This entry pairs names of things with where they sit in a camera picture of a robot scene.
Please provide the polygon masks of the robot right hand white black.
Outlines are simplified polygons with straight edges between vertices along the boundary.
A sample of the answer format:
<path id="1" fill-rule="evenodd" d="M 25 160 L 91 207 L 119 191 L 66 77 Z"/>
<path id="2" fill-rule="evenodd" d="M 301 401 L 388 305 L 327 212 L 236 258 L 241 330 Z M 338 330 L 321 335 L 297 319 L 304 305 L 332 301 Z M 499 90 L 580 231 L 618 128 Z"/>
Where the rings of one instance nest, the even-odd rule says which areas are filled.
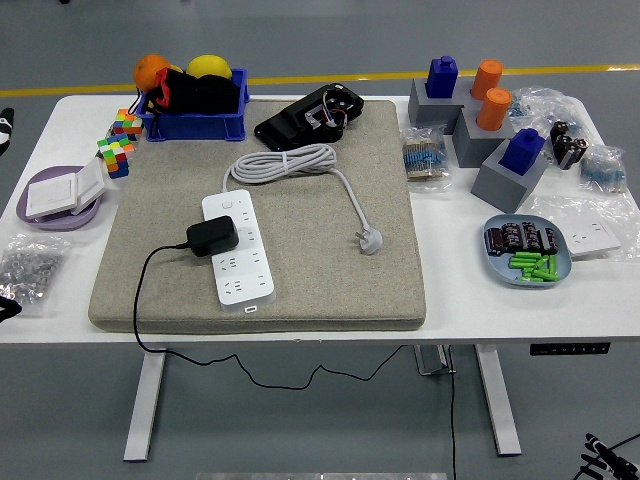
<path id="1" fill-rule="evenodd" d="M 592 479 L 629 479 L 639 478 L 639 464 L 617 455 L 598 437 L 591 433 L 585 434 L 585 448 L 591 452 L 582 454 L 584 464 L 580 466 L 579 473 Z"/>

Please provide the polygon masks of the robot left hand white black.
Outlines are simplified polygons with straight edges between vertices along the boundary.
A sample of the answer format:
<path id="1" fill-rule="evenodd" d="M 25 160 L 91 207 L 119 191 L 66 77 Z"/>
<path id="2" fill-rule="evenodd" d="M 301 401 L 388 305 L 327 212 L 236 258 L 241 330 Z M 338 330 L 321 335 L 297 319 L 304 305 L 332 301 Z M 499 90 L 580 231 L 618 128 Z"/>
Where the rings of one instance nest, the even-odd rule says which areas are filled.
<path id="1" fill-rule="evenodd" d="M 0 155 L 3 155 L 10 146 L 13 132 L 15 110 L 11 107 L 4 108 L 0 114 Z"/>

